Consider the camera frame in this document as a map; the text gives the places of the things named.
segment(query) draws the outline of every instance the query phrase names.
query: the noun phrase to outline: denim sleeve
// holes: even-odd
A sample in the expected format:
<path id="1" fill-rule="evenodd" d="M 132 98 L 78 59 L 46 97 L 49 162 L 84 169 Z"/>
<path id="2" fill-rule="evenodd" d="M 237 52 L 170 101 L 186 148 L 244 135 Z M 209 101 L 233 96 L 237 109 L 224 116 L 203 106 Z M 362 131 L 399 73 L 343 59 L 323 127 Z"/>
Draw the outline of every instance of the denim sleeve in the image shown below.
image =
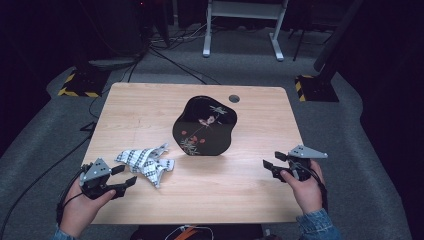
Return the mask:
<path id="1" fill-rule="evenodd" d="M 56 225 L 56 232 L 54 233 L 54 236 L 50 240 L 78 240 L 78 239 L 62 232 L 59 226 Z"/>
<path id="2" fill-rule="evenodd" d="M 299 223 L 301 240 L 339 240 L 340 231 L 333 225 L 324 209 L 296 218 Z"/>

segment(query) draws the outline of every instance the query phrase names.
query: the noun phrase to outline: human hand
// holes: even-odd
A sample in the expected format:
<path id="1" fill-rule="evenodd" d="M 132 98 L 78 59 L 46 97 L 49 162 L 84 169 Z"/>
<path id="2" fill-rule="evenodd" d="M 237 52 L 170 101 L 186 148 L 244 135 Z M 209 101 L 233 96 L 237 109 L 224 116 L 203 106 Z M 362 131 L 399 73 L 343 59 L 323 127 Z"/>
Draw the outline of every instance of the human hand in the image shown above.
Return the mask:
<path id="1" fill-rule="evenodd" d="M 311 169 L 317 173 L 322 184 L 324 184 L 321 167 L 314 160 L 311 160 Z M 280 174 L 293 189 L 294 197 L 303 214 L 315 212 L 322 208 L 321 190 L 315 178 L 310 177 L 308 180 L 301 182 L 284 170 Z"/>
<path id="2" fill-rule="evenodd" d="M 75 180 L 66 195 L 65 203 L 69 199 L 81 194 L 79 179 Z M 115 195 L 115 190 L 110 190 L 95 200 L 91 200 L 84 194 L 70 200 L 65 206 L 60 230 L 70 236 L 79 238 L 82 231 L 90 225 L 97 215 L 97 212 Z"/>

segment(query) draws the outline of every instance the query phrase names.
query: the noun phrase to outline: white cloth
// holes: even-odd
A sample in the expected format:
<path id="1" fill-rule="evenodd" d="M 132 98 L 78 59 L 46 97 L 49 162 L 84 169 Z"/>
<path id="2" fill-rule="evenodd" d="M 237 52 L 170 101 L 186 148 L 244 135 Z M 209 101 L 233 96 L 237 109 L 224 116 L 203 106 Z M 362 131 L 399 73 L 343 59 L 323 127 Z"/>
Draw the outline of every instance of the white cloth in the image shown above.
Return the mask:
<path id="1" fill-rule="evenodd" d="M 133 173 L 141 173 L 146 176 L 156 188 L 160 187 L 160 179 L 164 171 L 174 169 L 173 159 L 159 159 L 163 152 L 167 151 L 167 143 L 157 148 L 146 148 L 144 150 L 126 150 L 115 159 L 130 167 Z"/>

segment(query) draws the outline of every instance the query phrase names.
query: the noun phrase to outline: table top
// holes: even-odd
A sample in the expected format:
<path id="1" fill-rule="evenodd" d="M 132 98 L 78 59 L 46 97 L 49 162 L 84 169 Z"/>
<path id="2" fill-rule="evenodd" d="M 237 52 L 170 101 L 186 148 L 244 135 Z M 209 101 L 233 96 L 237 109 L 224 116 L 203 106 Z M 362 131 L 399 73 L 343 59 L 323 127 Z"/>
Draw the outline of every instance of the table top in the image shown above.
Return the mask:
<path id="1" fill-rule="evenodd" d="M 214 98 L 238 116 L 231 146 L 219 156 L 188 156 L 175 142 L 172 127 L 187 101 Z M 240 98 L 229 101 L 230 95 Z M 114 167 L 124 150 L 169 143 L 161 157 L 175 160 L 160 188 L 141 174 L 125 197 L 110 201 L 95 224 L 210 224 L 294 222 L 302 214 L 288 184 L 262 165 L 274 152 L 289 152 L 302 139 L 283 88 L 185 84 L 115 83 L 98 121 L 83 164 L 102 157 Z M 108 184 L 134 176 L 127 167 Z"/>

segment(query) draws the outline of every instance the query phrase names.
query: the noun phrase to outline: person's arm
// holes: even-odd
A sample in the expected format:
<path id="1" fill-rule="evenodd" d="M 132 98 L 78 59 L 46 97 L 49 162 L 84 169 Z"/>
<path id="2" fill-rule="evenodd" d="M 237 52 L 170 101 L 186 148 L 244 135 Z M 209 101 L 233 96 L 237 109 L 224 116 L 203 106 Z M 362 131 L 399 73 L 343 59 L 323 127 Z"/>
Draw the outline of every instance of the person's arm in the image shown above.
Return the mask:
<path id="1" fill-rule="evenodd" d="M 324 184 L 321 168 L 314 160 L 311 160 L 311 169 Z M 292 187 L 296 202 L 303 212 L 303 216 L 296 218 L 300 228 L 300 239 L 342 239 L 339 230 L 322 208 L 321 190 L 315 178 L 311 177 L 300 182 L 284 170 L 281 171 L 281 176 Z"/>
<path id="2" fill-rule="evenodd" d="M 65 203 L 69 202 L 65 206 L 62 222 L 51 240 L 79 238 L 84 229 L 94 220 L 100 208 L 109 202 L 115 193 L 115 190 L 111 190 L 99 198 L 91 200 L 82 194 L 79 179 L 75 180 L 66 195 Z"/>

